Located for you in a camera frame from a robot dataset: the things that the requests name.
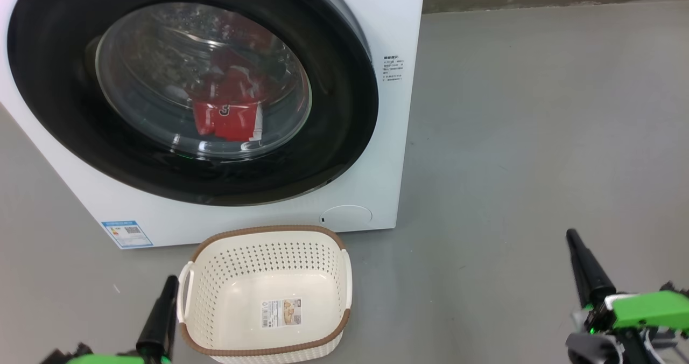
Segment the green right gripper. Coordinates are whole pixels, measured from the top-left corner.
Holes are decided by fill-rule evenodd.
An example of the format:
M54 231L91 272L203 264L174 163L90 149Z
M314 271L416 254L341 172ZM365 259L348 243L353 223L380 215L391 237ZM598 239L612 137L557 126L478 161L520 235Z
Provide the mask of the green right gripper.
M686 291L653 291L616 295L617 288L585 246L574 228L566 232L576 292L586 308L586 332L608 333L632 328L667 328L686 334L688 298Z

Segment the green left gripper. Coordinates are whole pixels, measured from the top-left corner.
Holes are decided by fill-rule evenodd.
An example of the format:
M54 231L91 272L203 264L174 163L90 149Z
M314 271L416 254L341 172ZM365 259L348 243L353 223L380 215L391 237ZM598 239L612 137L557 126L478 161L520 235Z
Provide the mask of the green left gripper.
M177 328L177 313L175 311L177 310L178 292L179 278L168 276L136 342L136 352L139 355L84 354L69 359L67 363L172 363L175 328Z

